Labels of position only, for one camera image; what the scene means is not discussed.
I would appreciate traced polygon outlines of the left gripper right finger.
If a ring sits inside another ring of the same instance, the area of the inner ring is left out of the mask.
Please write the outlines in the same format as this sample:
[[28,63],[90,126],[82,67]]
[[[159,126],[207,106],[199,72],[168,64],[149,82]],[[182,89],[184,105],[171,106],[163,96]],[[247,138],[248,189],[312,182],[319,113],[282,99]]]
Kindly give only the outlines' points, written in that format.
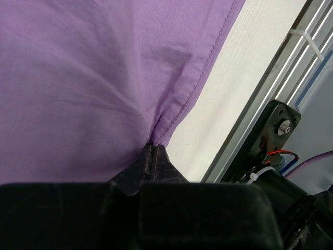
[[138,193],[142,249],[283,249],[270,201],[248,184],[189,183],[163,146]]

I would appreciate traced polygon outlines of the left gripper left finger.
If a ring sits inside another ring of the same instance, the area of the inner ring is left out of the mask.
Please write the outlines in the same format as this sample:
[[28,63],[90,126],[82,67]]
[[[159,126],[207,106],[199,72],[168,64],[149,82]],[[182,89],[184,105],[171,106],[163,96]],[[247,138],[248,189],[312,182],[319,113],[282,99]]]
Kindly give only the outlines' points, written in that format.
[[108,182],[1,186],[1,249],[138,249],[138,190],[153,146]]

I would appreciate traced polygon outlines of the purple trousers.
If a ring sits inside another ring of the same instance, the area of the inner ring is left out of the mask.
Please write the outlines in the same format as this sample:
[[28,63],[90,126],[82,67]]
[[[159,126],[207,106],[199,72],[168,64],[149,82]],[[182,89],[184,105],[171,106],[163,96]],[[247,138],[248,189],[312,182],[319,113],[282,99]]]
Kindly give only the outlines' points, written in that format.
[[103,182],[168,144],[243,1],[1,1],[1,183]]

